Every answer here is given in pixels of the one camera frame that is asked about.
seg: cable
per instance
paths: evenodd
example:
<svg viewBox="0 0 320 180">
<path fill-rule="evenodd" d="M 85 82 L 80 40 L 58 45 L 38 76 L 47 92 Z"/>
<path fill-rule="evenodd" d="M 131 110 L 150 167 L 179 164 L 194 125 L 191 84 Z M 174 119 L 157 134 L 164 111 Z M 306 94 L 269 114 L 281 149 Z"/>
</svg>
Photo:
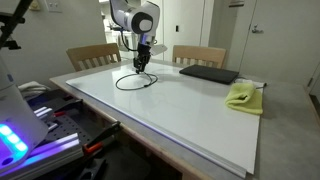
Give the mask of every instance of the cable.
<svg viewBox="0 0 320 180">
<path fill-rule="evenodd" d="M 129 51 L 138 51 L 137 49 L 130 49 L 127 44 L 124 42 L 124 39 L 123 39 L 123 28 L 120 29 L 120 33 L 121 33 L 121 39 L 122 39 L 122 43 L 123 45 L 129 50 Z"/>
<path fill-rule="evenodd" d="M 118 86 L 118 83 L 119 83 L 122 79 L 127 78 L 127 77 L 130 77 L 130 76 L 139 75 L 139 74 L 129 74 L 129 75 L 123 76 L 122 78 L 118 79 L 118 81 L 116 82 L 115 85 L 116 85 L 116 87 L 117 87 L 118 89 L 123 90 L 123 91 L 134 91 L 134 90 L 139 90 L 139 89 L 147 88 L 147 87 L 151 86 L 152 84 L 154 84 L 154 83 L 156 83 L 156 82 L 158 81 L 158 77 L 157 77 L 156 75 L 154 75 L 154 74 L 148 74 L 148 73 L 145 73 L 145 72 L 143 72 L 143 73 L 144 73 L 146 76 L 149 77 L 149 79 L 150 79 L 150 83 L 149 83 L 149 84 L 146 84 L 146 85 L 144 85 L 144 86 L 142 86 L 142 87 L 131 88 L 131 89 L 120 88 L 120 87 Z"/>
</svg>

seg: chair backrest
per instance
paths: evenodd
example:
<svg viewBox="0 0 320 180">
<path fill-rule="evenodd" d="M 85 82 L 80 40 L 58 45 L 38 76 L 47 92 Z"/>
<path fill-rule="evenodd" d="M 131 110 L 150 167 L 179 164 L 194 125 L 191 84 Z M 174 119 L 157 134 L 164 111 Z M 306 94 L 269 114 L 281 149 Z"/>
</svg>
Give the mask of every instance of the chair backrest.
<svg viewBox="0 0 320 180">
<path fill-rule="evenodd" d="M 76 71 L 121 61 L 116 43 L 72 48 L 67 54 Z"/>
<path fill-rule="evenodd" d="M 221 68 L 225 54 L 226 50 L 221 48 L 175 45 L 172 61 L 178 63 L 179 59 L 180 64 Z"/>
</svg>

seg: gray countertop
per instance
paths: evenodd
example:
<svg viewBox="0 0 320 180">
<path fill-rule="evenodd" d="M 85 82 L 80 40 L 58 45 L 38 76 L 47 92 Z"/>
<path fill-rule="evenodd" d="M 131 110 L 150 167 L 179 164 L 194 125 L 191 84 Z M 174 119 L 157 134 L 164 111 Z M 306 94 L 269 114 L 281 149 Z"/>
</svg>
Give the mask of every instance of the gray countertop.
<svg viewBox="0 0 320 180">
<path fill-rule="evenodd" d="M 153 62 L 182 67 L 166 61 Z M 159 151 L 157 155 L 179 167 L 178 170 L 189 171 L 192 175 L 203 174 L 200 178 L 241 179 L 65 83 L 128 63 L 131 61 L 67 74 L 51 81 L 74 97 L 83 99 L 100 115 L 121 121 L 135 138 L 148 141 L 151 150 Z M 260 121 L 255 173 L 248 174 L 246 179 L 320 179 L 319 118 L 309 96 L 300 85 L 265 82 L 268 86 L 263 94 L 264 113 Z"/>
</svg>

